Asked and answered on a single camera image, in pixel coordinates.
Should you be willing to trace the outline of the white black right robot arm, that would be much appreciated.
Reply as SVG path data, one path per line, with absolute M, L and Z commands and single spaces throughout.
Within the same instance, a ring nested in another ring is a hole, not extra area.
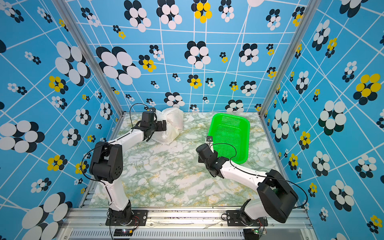
M 276 170 L 254 171 L 219 157 L 212 146 L 205 143 L 196 148 L 198 162 L 203 163 L 212 177 L 228 179 L 258 193 L 259 198 L 247 200 L 238 211 L 241 222 L 250 226 L 260 218 L 271 217 L 285 223 L 299 197 L 288 181 Z

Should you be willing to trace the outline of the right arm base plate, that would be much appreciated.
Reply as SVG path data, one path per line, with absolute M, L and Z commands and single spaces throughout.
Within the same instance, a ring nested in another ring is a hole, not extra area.
M 268 220 L 266 218 L 258 218 L 253 220 L 240 210 L 228 210 L 225 213 L 226 221 L 229 227 L 267 227 Z

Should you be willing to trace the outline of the white plastic bag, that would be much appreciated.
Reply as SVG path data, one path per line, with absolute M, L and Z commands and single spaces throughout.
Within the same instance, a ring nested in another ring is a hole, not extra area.
M 165 132 L 155 132 L 152 139 L 157 143 L 169 145 L 183 131 L 184 112 L 178 108 L 167 108 L 163 111 L 156 110 L 157 120 L 167 121 L 167 130 Z

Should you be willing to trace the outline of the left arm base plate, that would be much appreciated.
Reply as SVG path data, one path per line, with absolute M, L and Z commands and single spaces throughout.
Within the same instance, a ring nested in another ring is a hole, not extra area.
M 125 210 L 107 212 L 106 226 L 145 226 L 148 219 L 148 210 Z

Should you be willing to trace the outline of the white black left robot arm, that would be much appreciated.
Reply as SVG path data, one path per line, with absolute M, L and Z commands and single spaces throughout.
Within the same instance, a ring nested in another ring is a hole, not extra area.
M 111 225 L 128 225 L 137 219 L 120 179 L 124 169 L 123 153 L 142 141 L 149 141 L 155 132 L 165 132 L 170 128 L 171 125 L 166 120 L 160 120 L 156 112 L 144 112 L 141 120 L 128 133 L 112 141 L 96 144 L 89 171 L 107 194 Z

